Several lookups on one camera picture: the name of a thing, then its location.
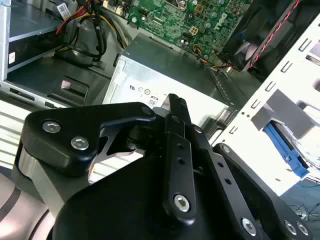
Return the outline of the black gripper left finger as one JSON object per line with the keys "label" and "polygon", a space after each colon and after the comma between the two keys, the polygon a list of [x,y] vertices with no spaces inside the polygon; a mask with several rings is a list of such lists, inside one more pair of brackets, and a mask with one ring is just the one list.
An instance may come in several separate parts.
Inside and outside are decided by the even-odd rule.
{"label": "black gripper left finger", "polygon": [[167,115],[141,102],[32,112],[15,163],[57,215],[74,195],[157,147],[166,120],[191,125],[183,98],[169,94],[162,109]]}

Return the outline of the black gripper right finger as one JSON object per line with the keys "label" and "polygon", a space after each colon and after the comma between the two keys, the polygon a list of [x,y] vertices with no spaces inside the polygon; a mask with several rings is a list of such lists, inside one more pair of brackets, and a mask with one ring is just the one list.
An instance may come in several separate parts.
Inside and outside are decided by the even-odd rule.
{"label": "black gripper right finger", "polygon": [[196,159],[221,197],[232,240],[311,240],[308,226],[227,145],[211,147],[201,129],[191,124],[187,137]]}

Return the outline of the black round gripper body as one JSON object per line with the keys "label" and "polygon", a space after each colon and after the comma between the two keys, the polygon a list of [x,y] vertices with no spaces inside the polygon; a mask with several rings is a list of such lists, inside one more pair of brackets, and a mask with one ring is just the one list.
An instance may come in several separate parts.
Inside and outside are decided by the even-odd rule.
{"label": "black round gripper body", "polygon": [[186,124],[165,122],[147,155],[74,195],[57,216],[55,240],[231,240],[213,179]]}

